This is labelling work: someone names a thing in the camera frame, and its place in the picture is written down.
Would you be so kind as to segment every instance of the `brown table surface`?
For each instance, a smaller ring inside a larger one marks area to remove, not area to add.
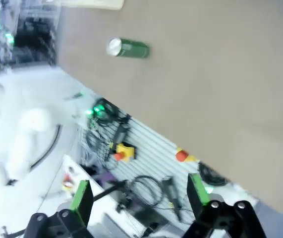
[[[60,30],[66,72],[283,211],[283,1],[127,0]],[[151,56],[108,56],[113,37]]]

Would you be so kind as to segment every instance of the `gray floor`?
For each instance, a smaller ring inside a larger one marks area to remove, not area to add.
[[[256,212],[268,238],[283,237],[283,214],[263,203],[256,207]]]

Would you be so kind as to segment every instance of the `bolt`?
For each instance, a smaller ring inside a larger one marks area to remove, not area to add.
[[[67,215],[68,215],[68,212],[63,212],[63,213],[62,213],[62,216],[63,216],[63,217],[67,217]]]
[[[246,206],[245,206],[244,203],[240,202],[240,203],[238,204],[238,207],[239,207],[240,209],[244,209]]]
[[[218,208],[219,207],[219,203],[218,202],[212,202],[211,206],[213,208]]]

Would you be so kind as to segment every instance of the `silver can top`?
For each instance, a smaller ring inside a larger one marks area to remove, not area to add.
[[[121,50],[122,43],[120,38],[113,38],[107,45],[107,53],[111,56],[117,56]]]

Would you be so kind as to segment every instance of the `soda can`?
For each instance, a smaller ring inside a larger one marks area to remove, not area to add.
[[[146,58],[149,52],[149,46],[145,43],[123,38],[113,38],[107,45],[107,53],[111,56]]]

